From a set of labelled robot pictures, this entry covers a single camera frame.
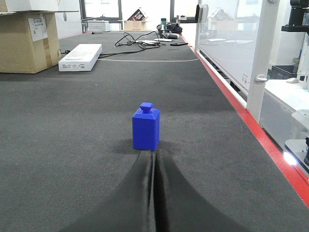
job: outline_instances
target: glass wall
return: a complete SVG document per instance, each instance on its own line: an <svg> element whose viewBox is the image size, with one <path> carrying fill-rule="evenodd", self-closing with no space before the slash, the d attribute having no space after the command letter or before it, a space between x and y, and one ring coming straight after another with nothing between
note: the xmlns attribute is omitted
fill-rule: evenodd
<svg viewBox="0 0 309 232"><path fill-rule="evenodd" d="M203 0L199 48L245 93L253 68L262 0Z"/></svg>

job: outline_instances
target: backpack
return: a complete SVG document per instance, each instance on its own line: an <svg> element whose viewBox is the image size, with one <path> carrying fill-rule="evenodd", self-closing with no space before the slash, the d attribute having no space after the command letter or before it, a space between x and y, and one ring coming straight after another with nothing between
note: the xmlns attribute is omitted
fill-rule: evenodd
<svg viewBox="0 0 309 232"><path fill-rule="evenodd" d="M158 25L156 27L158 31L161 29L161 25ZM177 33L181 34L183 31L183 28L178 25L178 23L167 23L166 25L167 30L169 30L171 33Z"/></svg>

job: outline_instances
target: window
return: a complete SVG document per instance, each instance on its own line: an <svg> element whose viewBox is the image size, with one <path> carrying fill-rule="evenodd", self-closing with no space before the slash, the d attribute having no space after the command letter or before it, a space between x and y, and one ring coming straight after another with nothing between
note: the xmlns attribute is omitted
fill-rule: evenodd
<svg viewBox="0 0 309 232"><path fill-rule="evenodd" d="M198 0L171 0L170 21L176 22L178 15L184 15L187 16L187 21L182 21L182 23L194 23L197 4Z"/></svg>

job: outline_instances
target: small box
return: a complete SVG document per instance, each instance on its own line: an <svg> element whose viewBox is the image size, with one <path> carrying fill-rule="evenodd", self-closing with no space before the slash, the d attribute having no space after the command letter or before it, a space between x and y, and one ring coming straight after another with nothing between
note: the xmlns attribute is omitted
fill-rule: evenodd
<svg viewBox="0 0 309 232"><path fill-rule="evenodd" d="M88 31L94 33L102 33L110 30L110 24L108 21L88 21Z"/></svg>
<svg viewBox="0 0 309 232"><path fill-rule="evenodd" d="M37 73L61 59L55 13L0 15L0 73Z"/></svg>
<svg viewBox="0 0 309 232"><path fill-rule="evenodd" d="M145 20L146 16L145 13L141 8L138 8L136 12L133 13L133 15L128 18L128 21L143 21Z"/></svg>
<svg viewBox="0 0 309 232"><path fill-rule="evenodd" d="M133 147L155 151L160 141L160 111L143 102L132 118Z"/></svg>
<svg viewBox="0 0 309 232"><path fill-rule="evenodd" d="M57 10L57 0L0 0L0 12Z"/></svg>
<svg viewBox="0 0 309 232"><path fill-rule="evenodd" d="M124 30L147 30L147 21L124 21Z"/></svg>
<svg viewBox="0 0 309 232"><path fill-rule="evenodd" d="M59 61L59 71L91 71L101 52L101 44L80 44Z"/></svg>

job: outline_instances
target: sticker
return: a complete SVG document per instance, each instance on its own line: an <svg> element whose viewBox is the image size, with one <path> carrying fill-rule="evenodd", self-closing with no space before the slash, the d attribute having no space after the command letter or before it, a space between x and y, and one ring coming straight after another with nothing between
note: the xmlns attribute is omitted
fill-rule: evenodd
<svg viewBox="0 0 309 232"><path fill-rule="evenodd" d="M48 37L46 19L44 15L36 18L29 18L28 21L31 30L32 41L38 41Z"/></svg>

